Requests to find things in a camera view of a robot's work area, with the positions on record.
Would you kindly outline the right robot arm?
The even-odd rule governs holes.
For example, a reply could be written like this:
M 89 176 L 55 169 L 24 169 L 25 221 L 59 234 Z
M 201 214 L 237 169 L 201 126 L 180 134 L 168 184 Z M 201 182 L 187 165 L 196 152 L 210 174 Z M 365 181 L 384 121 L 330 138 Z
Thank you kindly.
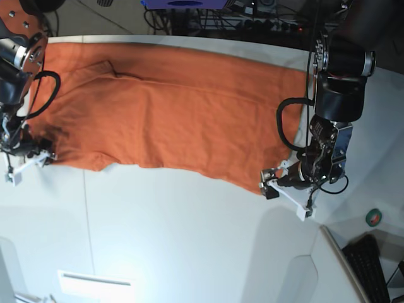
M 26 122 L 39 116 L 55 99 L 60 76 L 44 70 L 48 36 L 44 14 L 35 1 L 1 1 L 1 152 L 22 157 L 26 165 L 52 163 L 56 155 L 47 139 L 35 139 Z M 19 116 L 24 98 L 34 81 L 51 77 L 55 87 L 48 101 L 36 112 Z

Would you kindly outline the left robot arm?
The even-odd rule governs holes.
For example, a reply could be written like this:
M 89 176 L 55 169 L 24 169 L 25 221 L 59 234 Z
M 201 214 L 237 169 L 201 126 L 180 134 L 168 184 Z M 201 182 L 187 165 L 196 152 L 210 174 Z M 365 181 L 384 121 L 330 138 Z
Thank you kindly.
M 266 199 L 289 197 L 286 188 L 305 191 L 308 197 L 295 204 L 305 218 L 314 212 L 314 199 L 320 192 L 333 194 L 324 188 L 341 179 L 349 180 L 345 172 L 347 149 L 354 121 L 364 109 L 365 86 L 376 67 L 376 53 L 364 47 L 352 35 L 360 25 L 361 1 L 344 1 L 346 17 L 339 29 L 329 31 L 316 15 L 310 41 L 306 80 L 314 87 L 313 96 L 287 98 L 276 110 L 278 135 L 285 146 L 296 153 L 293 164 L 284 162 L 276 168 L 261 171 L 259 188 Z M 283 131 L 283 111 L 289 105 L 306 108 L 306 141 L 303 147 L 289 142 Z

